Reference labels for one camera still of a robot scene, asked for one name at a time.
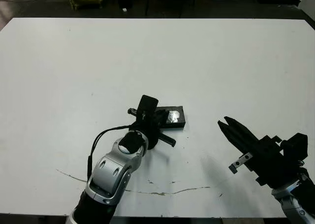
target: black strap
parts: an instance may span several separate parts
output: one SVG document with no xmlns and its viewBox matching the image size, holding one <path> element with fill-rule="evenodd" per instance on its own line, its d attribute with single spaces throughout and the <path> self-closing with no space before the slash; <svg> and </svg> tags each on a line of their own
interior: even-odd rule
<svg viewBox="0 0 315 224">
<path fill-rule="evenodd" d="M 97 145 L 99 139 L 108 131 L 118 130 L 118 129 L 127 129 L 127 128 L 130 128 L 130 126 L 114 127 L 114 128 L 106 129 L 106 130 L 102 131 L 100 134 L 98 134 L 98 136 L 95 138 L 95 140 L 93 142 L 91 154 L 88 157 L 88 180 L 90 179 L 90 177 L 92 175 L 92 156 L 93 156 L 93 152 L 96 148 L 96 145 Z"/>
</svg>

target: metal bracket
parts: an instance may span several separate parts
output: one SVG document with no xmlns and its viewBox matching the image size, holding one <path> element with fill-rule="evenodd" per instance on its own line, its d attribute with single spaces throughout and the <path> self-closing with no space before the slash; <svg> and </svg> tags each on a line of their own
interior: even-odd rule
<svg viewBox="0 0 315 224">
<path fill-rule="evenodd" d="M 232 163 L 228 168 L 233 172 L 233 174 L 237 173 L 237 168 L 246 163 L 249 159 L 251 159 L 253 156 L 251 153 L 246 153 L 243 156 L 241 156 L 237 161 Z"/>
</svg>

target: table surface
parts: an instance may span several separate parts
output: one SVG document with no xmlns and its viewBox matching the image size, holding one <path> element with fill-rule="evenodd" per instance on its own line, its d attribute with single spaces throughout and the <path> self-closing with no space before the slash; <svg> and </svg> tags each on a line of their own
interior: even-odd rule
<svg viewBox="0 0 315 224">
<path fill-rule="evenodd" d="M 68 215 L 104 129 L 143 94 L 184 107 L 133 173 L 116 216 L 283 217 L 241 167 L 224 116 L 258 138 L 308 135 L 315 179 L 315 31 L 302 20 L 13 19 L 0 32 L 0 213 Z M 124 131 L 99 142 L 94 162 Z"/>
</svg>

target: dark floor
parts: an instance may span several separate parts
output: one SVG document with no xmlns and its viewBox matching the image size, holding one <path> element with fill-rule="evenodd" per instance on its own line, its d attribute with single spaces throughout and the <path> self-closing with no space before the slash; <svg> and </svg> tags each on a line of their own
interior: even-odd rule
<svg viewBox="0 0 315 224">
<path fill-rule="evenodd" d="M 295 5 L 261 3 L 261 0 L 134 0 L 133 8 L 124 13 L 117 0 L 104 0 L 103 8 L 84 8 L 73 11 L 68 0 L 36 0 L 7 2 L 0 0 L 0 30 L 13 17 L 88 17 L 88 18 L 269 18 L 302 19 L 314 29 L 315 22 Z M 1 224 L 61 224 L 65 217 L 41 217 L 0 214 Z M 174 223 L 174 219 L 163 219 Z M 114 223 L 160 222 L 156 219 L 120 219 Z M 181 223 L 221 223 L 219 219 L 181 219 Z M 266 224 L 289 223 L 286 219 L 265 219 Z"/>
</svg>

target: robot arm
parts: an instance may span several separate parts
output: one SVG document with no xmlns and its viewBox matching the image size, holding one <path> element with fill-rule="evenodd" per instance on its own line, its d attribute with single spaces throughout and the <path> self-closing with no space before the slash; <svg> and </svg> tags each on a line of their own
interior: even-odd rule
<svg viewBox="0 0 315 224">
<path fill-rule="evenodd" d="M 131 153 L 124 144 L 126 140 L 140 147 Z M 116 140 L 111 152 L 97 162 L 79 204 L 66 223 L 109 223 L 147 148 L 147 137 L 136 130 L 130 130 L 125 137 Z"/>
<path fill-rule="evenodd" d="M 244 164 L 258 175 L 256 181 L 261 186 L 267 184 L 272 188 L 271 194 L 293 224 L 315 224 L 315 185 L 302 168 L 308 156 L 307 136 L 297 133 L 289 140 L 277 136 L 258 140 L 235 119 L 225 117 L 225 120 L 227 124 L 218 121 L 221 131 L 243 153 L 230 170 L 235 174 Z"/>
<path fill-rule="evenodd" d="M 160 128 L 183 128 L 185 118 L 182 107 L 179 107 L 181 114 L 181 123 L 179 123 L 178 118 L 176 121 L 172 120 L 172 113 L 167 110 L 168 107 L 159 108 L 157 104 L 157 99 L 142 96 L 138 109 L 128 110 L 129 114 L 136 116 L 135 123 L 115 128 L 129 128 L 129 131 L 124 137 L 114 142 L 111 152 L 97 162 L 92 172 L 94 148 L 99 136 L 106 131 L 96 137 L 88 159 L 88 182 L 77 207 L 67 219 L 66 224 L 109 223 L 131 174 L 139 168 L 147 150 L 154 148 L 158 139 L 172 147 L 175 146 L 176 141 L 160 133 Z"/>
</svg>

